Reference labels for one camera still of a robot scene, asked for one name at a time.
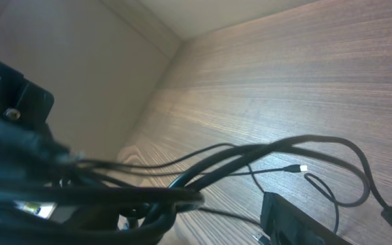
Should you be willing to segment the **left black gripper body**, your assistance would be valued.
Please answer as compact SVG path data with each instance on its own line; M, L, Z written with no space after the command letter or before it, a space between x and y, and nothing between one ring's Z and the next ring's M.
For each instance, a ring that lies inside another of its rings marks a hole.
M52 93L0 61L0 180L65 186L69 156L47 123Z

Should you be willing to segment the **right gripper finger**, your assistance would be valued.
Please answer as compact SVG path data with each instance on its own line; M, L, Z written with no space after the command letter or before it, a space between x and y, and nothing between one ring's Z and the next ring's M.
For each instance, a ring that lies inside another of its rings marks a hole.
M260 225L272 244L351 245L277 193L264 193Z

